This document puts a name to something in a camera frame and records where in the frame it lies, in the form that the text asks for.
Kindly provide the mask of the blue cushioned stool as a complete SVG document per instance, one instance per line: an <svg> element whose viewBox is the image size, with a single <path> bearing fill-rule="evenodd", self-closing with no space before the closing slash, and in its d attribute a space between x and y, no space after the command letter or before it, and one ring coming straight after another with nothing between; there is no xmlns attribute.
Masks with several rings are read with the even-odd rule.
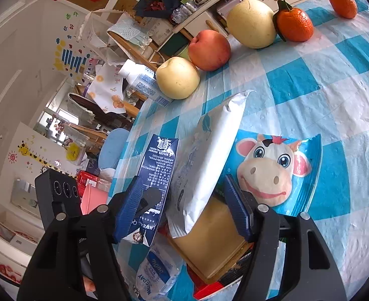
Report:
<svg viewBox="0 0 369 301"><path fill-rule="evenodd" d="M124 128L117 128L109 132L99 153L98 167L100 170L117 167L127 137L129 137L129 131Z"/></svg>

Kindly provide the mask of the red apple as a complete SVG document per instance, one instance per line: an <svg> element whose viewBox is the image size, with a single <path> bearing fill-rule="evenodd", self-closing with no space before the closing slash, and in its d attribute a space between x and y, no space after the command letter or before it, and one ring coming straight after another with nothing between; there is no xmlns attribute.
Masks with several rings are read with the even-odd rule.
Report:
<svg viewBox="0 0 369 301"><path fill-rule="evenodd" d="M200 31L188 46L191 62L204 71L216 71L224 66L231 56L230 44L225 36L217 31Z"/></svg>

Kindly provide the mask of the dark blue milk carton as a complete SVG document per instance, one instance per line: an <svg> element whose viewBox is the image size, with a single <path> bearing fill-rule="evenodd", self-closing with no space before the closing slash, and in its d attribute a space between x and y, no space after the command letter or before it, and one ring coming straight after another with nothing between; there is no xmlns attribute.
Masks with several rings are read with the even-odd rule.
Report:
<svg viewBox="0 0 369 301"><path fill-rule="evenodd" d="M153 134L142 159L138 176L144 192L125 240L151 246L160 220L173 175L179 140Z"/></svg>

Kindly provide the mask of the tangerine with leaf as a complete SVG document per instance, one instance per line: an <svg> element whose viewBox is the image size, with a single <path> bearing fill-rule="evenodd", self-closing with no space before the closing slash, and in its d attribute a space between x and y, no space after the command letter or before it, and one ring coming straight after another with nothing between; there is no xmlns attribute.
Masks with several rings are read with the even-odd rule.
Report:
<svg viewBox="0 0 369 301"><path fill-rule="evenodd" d="M283 41L305 42L313 36L313 23L305 11L292 7L285 0L278 0L278 8L273 24Z"/></svg>

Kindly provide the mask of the checkered blue tablecloth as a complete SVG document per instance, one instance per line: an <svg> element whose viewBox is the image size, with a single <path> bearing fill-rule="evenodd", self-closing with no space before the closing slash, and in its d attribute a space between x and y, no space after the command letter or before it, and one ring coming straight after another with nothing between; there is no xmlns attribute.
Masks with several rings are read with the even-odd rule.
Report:
<svg viewBox="0 0 369 301"><path fill-rule="evenodd" d="M143 104L115 172L111 194L137 173L153 134L184 145L199 118L244 90L241 127L293 139L320 135L322 166L309 207L353 297L369 278L369 2L339 18L329 0L300 8L313 22L305 43L275 41L252 50L230 39L230 61L203 73L198 89L169 107Z"/></svg>

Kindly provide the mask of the yellow pear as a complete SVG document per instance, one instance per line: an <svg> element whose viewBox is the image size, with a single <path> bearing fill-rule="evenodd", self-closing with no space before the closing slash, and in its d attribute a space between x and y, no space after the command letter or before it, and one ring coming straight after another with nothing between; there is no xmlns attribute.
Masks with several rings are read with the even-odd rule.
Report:
<svg viewBox="0 0 369 301"><path fill-rule="evenodd" d="M251 49L270 46L277 32L273 24L273 10L259 0L244 0L231 9L226 17L230 34Z"/></svg>
<svg viewBox="0 0 369 301"><path fill-rule="evenodd" d="M200 75L195 65L178 56L166 60L157 69L155 76L161 92L175 100L188 98L200 83Z"/></svg>

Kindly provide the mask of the red gift boxes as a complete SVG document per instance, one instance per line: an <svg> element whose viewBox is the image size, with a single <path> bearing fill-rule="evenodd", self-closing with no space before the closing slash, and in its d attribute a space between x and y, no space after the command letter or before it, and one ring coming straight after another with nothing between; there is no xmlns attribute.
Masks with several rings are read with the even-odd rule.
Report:
<svg viewBox="0 0 369 301"><path fill-rule="evenodd" d="M84 190L86 186L93 186L97 185L98 177L88 173L86 171L79 171L76 176L76 183L78 186L78 194L80 197L83 196Z"/></svg>

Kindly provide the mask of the red milk tea bag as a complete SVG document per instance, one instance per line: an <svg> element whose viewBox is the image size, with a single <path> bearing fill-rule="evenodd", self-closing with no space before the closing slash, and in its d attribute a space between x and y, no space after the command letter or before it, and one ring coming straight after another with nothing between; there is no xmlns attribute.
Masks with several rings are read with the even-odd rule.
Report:
<svg viewBox="0 0 369 301"><path fill-rule="evenodd" d="M248 261L253 255L254 253L250 247L243 256L214 283L205 283L191 268L187 267L188 275L194 283L193 297L196 300L206 300L208 297L212 297L219 291L239 282L246 270Z"/></svg>

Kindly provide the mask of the yellow pear left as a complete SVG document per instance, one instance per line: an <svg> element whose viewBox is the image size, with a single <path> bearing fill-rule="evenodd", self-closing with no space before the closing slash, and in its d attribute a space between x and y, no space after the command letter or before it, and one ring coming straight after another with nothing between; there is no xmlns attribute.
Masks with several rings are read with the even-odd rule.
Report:
<svg viewBox="0 0 369 301"><path fill-rule="evenodd" d="M200 83L200 75L195 65L178 56L166 60L157 69L155 76L161 92L175 100L188 98Z"/></svg>

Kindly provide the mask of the white magic day pouch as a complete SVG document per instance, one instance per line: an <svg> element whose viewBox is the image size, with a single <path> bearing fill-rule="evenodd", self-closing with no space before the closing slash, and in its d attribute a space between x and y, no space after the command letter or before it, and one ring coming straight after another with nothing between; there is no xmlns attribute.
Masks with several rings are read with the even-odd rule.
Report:
<svg viewBox="0 0 369 301"><path fill-rule="evenodd" d="M167 237L157 233L136 273L134 292L138 300L165 300L183 265L184 260Z"/></svg>

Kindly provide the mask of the cow cartoon wipes pack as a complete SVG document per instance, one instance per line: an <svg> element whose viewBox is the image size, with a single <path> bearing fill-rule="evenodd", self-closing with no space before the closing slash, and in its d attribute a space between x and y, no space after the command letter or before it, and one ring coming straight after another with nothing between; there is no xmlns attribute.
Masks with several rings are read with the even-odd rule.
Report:
<svg viewBox="0 0 369 301"><path fill-rule="evenodd" d="M277 213L296 216L307 211L322 164L322 136L293 139L238 130L218 183L232 175L238 186Z"/></svg>

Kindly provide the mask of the white cleaning wipes pack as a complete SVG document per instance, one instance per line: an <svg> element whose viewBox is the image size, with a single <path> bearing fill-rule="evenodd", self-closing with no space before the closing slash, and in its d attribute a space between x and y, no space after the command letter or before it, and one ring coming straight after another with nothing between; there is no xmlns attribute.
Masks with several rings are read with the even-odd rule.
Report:
<svg viewBox="0 0 369 301"><path fill-rule="evenodd" d="M165 214L172 238L188 235L205 209L239 130L245 90L203 115L176 160Z"/></svg>

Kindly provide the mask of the yellow pear right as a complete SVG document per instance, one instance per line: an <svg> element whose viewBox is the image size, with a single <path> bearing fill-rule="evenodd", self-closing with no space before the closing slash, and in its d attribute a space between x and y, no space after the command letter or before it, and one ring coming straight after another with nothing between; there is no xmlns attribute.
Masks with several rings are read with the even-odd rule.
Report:
<svg viewBox="0 0 369 301"><path fill-rule="evenodd" d="M251 49L270 46L277 32L273 24L273 10L259 0L244 0L231 9L226 17L230 34Z"/></svg>

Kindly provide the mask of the tan square box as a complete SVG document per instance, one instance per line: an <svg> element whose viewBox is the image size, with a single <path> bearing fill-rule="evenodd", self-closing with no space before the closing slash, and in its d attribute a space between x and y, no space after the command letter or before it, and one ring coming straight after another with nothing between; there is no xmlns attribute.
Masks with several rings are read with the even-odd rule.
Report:
<svg viewBox="0 0 369 301"><path fill-rule="evenodd" d="M219 280L250 248L228 206L212 196L188 235L167 237L187 265L207 284Z"/></svg>

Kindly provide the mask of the white plastic bottle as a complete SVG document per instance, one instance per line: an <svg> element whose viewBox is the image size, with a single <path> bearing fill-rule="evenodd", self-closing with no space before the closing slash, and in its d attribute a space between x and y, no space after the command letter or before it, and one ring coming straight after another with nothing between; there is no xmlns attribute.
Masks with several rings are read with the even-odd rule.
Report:
<svg viewBox="0 0 369 301"><path fill-rule="evenodd" d="M137 64L127 59L118 74L127 80L128 84L139 93L161 106L167 107L172 99L164 95L157 84L155 72L143 64Z"/></svg>

